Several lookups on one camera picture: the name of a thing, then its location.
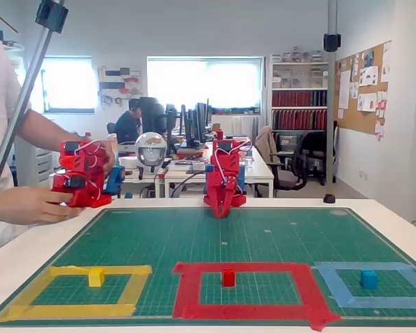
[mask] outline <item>blue cube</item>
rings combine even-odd
[[[364,289],[377,289],[377,274],[371,270],[361,271],[361,285]]]

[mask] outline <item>pole base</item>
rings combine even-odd
[[[336,197],[333,194],[325,194],[324,203],[336,203]]]

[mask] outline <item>red tool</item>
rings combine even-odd
[[[232,269],[224,269],[222,272],[222,285],[225,288],[236,286],[236,274]]]
[[[240,207],[246,202],[245,188],[238,183],[241,169],[239,149],[243,145],[233,139],[223,139],[221,130],[213,142],[211,164],[206,168],[207,195],[204,202],[213,208],[217,218],[225,217],[231,207]]]
[[[100,142],[62,142],[59,163],[66,169],[54,176],[54,192],[72,193],[69,207],[97,208],[111,203],[103,194],[106,152]]]

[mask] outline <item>person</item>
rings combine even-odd
[[[140,135],[141,108],[139,99],[130,99],[129,110],[123,113],[116,122],[114,132],[117,134],[118,143],[136,142]]]
[[[0,42],[0,145],[15,106],[21,86],[3,45]],[[77,141],[78,138],[61,129],[41,114],[31,110],[22,117],[17,135],[34,146],[58,151],[60,142]],[[104,143],[107,153],[105,172],[114,165],[110,145]],[[13,187],[12,174],[6,165],[0,177],[0,247],[19,236],[36,223],[57,223],[80,214],[80,209],[59,205],[68,203],[71,194],[55,193],[47,188]]]

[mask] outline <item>cork board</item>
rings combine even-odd
[[[371,50],[374,54],[373,59],[373,66],[377,66],[379,68],[378,72],[378,84],[377,85],[369,85],[367,87],[359,87],[359,94],[371,94],[377,93],[382,91],[388,90],[388,83],[381,82],[381,71],[382,71],[382,59],[383,59],[383,44],[378,46],[372,47]],[[361,77],[361,69],[363,68],[363,59],[362,54],[363,52],[367,51],[363,50],[359,52],[359,65],[358,65],[358,73],[354,77],[354,80],[350,80],[351,82],[358,82],[359,78]],[[380,119],[376,116],[375,112],[364,112],[358,111],[358,100],[357,99],[350,99],[348,103],[348,109],[344,111],[343,119],[338,118],[338,108],[339,108],[339,89],[340,89],[340,71],[338,70],[339,62],[346,62],[347,68],[345,70],[351,70],[351,59],[356,55],[351,55],[347,58],[339,60],[336,62],[336,79],[334,85],[334,119],[338,121],[338,125],[341,128],[348,128],[350,130],[357,130],[358,132],[364,132],[367,134],[375,134],[374,127],[376,122],[379,120],[381,125],[385,123],[385,119]]]

